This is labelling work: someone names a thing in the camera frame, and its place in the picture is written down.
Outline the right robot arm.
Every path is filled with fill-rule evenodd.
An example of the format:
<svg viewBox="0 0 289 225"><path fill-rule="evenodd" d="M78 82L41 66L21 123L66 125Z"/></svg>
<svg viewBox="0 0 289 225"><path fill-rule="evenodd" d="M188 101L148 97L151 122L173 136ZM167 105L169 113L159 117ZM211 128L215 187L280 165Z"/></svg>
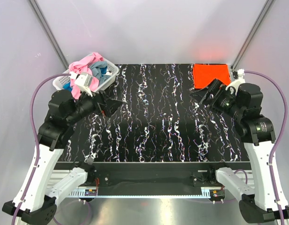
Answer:
<svg viewBox="0 0 289 225"><path fill-rule="evenodd" d="M278 177L271 152L277 144L271 120L261 115L263 93L260 87L244 81L225 85L213 80L190 96L215 113L224 113L235 121L235 129L248 153L254 186L248 186L229 167L210 168L204 176L209 184L227 188L238 201L247 223L266 223L289 219L289 203Z"/></svg>

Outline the pink t-shirt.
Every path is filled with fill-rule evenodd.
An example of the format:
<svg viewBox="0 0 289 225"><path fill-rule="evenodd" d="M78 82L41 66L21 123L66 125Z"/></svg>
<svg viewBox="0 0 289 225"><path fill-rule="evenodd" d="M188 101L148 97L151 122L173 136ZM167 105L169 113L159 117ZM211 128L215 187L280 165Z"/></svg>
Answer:
<svg viewBox="0 0 289 225"><path fill-rule="evenodd" d="M98 61L103 61L103 57L99 53L93 52L90 55L81 59L80 61L75 61L71 63L68 68L69 68L70 73L74 72L76 74L81 74L82 72L85 72L90 75L93 75L89 67ZM78 99L79 96L81 95L81 91L79 87L74 83L75 80L76 80L76 77L73 77L72 75L70 75L70 86L72 87L71 93L74 99Z"/></svg>

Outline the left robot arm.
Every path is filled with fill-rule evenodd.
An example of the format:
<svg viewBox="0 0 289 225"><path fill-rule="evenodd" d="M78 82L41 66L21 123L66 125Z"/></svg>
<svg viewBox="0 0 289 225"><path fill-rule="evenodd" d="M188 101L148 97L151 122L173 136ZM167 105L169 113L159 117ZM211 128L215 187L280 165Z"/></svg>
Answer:
<svg viewBox="0 0 289 225"><path fill-rule="evenodd" d="M104 91L82 94L78 100L67 90L52 94L44 123L33 131L36 146L28 174L17 196L2 207L13 217L12 224L49 224L57 207L74 189L95 182L96 168L92 163L80 162L65 178L48 187L53 169L74 134L74 125L93 113L111 117L122 104Z"/></svg>

